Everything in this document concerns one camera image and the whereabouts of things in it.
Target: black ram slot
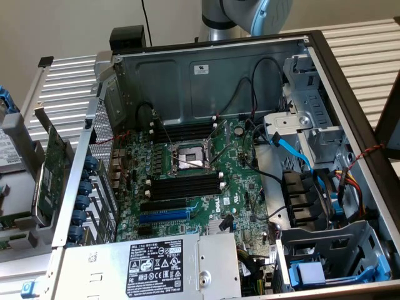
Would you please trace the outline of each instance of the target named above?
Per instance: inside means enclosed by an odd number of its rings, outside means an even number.
[[[140,204],[140,211],[164,211],[168,209],[181,209],[186,208],[186,200],[170,200],[161,202],[146,202]]]
[[[193,139],[205,139],[214,130],[212,123],[188,124],[166,127],[168,136],[172,142],[188,141]],[[155,143],[166,143],[169,141],[163,128],[157,128],[155,132]]]
[[[160,179],[152,182],[151,200],[179,199],[220,194],[216,174]]]

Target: green circuit board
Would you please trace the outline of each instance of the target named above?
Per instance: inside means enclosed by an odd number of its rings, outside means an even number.
[[[65,145],[53,126],[49,128],[46,156],[37,181],[33,206],[36,205],[49,219],[61,202],[64,177]]]
[[[187,206],[196,207],[191,219],[189,221],[184,219],[151,223],[152,235],[150,236],[139,236],[136,230],[141,226],[139,224],[140,204],[148,201],[144,197],[144,184],[148,174],[158,179],[169,177],[171,152],[168,147],[170,147],[170,144],[153,145],[149,137],[141,132],[134,133],[127,139],[128,142],[123,148],[127,152],[131,151],[132,159],[126,161],[126,169],[135,170],[136,183],[133,184],[131,191],[127,191],[124,180],[121,180],[119,188],[120,222],[117,228],[117,242],[178,234],[199,233],[202,235],[208,233],[207,230],[212,227],[208,225],[213,224],[214,227],[218,228],[218,224],[224,217],[227,214],[232,214],[237,244],[245,246],[249,253],[268,255],[268,243],[262,243],[262,234],[268,230],[267,224],[265,221],[257,221],[251,218],[251,210],[246,205],[245,200],[247,192],[250,201],[255,201],[262,186],[260,175],[248,167],[243,167],[242,161],[238,158],[243,152],[242,138],[234,135],[234,128],[237,126],[244,128],[244,122],[228,119],[227,125],[230,128],[231,145],[213,164],[215,170],[223,172],[223,180],[227,184],[226,188],[222,190],[221,194],[187,198]],[[221,126],[221,129],[213,137],[214,154],[225,148],[226,134],[227,131],[224,126]],[[247,137],[245,140],[247,147],[245,146],[245,148],[249,158],[251,158],[251,152],[247,148],[249,148],[250,142],[251,138]],[[193,169],[179,174],[193,175],[203,172],[203,169]],[[260,200],[260,197],[257,200],[255,212],[260,216],[265,215],[266,204],[264,200]]]

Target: ram slot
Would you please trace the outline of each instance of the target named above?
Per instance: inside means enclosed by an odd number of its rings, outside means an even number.
[[[151,186],[151,200],[179,199],[220,194],[216,174],[155,180]]]
[[[195,139],[206,139],[214,130],[212,123],[188,124],[168,126],[166,131],[172,142],[190,141]],[[162,127],[155,130],[154,142],[167,143],[168,136]]]

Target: green motherboard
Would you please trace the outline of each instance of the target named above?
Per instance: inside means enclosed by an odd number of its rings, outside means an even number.
[[[156,238],[163,236],[173,236],[178,234],[209,234],[212,228],[218,229],[218,224],[225,216],[231,214],[234,217],[234,234],[238,246],[246,247],[247,251],[258,255],[268,255],[268,241],[262,242],[263,234],[268,231],[266,221],[258,221],[251,216],[249,201],[253,203],[260,192],[260,175],[244,167],[242,137],[234,134],[234,128],[238,126],[244,129],[244,121],[238,119],[228,119],[227,124],[230,130],[224,126],[212,137],[214,153],[220,153],[227,143],[227,134],[230,134],[230,146],[218,157],[213,167],[224,175],[223,180],[226,187],[221,194],[189,197],[187,206],[193,208],[190,220],[177,220],[166,222],[151,223],[152,234],[140,236],[137,229],[141,226],[139,216],[141,214],[140,205],[149,200],[146,199],[144,191],[146,189],[146,179],[149,175],[157,179],[169,178],[171,169],[170,144],[153,144],[150,137],[143,132],[133,133],[126,139],[121,146],[124,153],[131,153],[131,157],[120,158],[118,164],[125,170],[134,173],[134,183],[127,189],[126,182],[121,179],[119,186],[119,224],[117,228],[117,242],[132,241],[143,238]],[[251,158],[251,137],[245,140],[245,153]],[[179,175],[187,176],[203,173],[203,169],[193,169],[182,171]],[[260,197],[257,200],[255,213],[264,216],[266,204]]]

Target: motherboard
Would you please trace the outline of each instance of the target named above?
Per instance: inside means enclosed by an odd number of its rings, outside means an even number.
[[[147,132],[129,133],[120,140],[119,147],[114,151],[113,165],[119,170],[114,178],[120,179],[118,188],[120,216],[117,229],[117,242],[133,241],[143,238],[157,238],[178,234],[219,234],[219,225],[229,215],[233,217],[233,232],[237,245],[246,249],[249,254],[267,256],[269,254],[268,233],[266,221],[258,221],[251,212],[251,205],[255,205],[254,211],[263,216],[266,213],[266,204],[263,197],[258,197],[261,186],[260,175],[249,169],[243,162],[243,155],[251,158],[251,137],[245,139],[243,153],[242,141],[244,135],[244,121],[228,119],[224,126],[219,126],[211,137],[210,145],[214,157],[217,157],[209,169],[196,167],[203,164],[206,155],[201,153],[202,143],[206,139],[198,139],[184,142],[173,142],[162,137],[152,138]],[[175,147],[177,159],[171,157],[171,147]],[[164,200],[168,205],[176,207],[185,206],[189,216],[185,219],[170,221],[147,222],[145,216],[153,216],[147,210],[157,210],[159,201],[152,201],[147,196],[150,179],[156,181],[168,181],[170,178],[190,178],[187,183],[189,189],[201,186],[202,181],[219,178],[216,194],[191,196],[178,200]],[[162,187],[160,197],[174,189],[173,185]],[[157,198],[159,194],[152,189],[151,197]]]

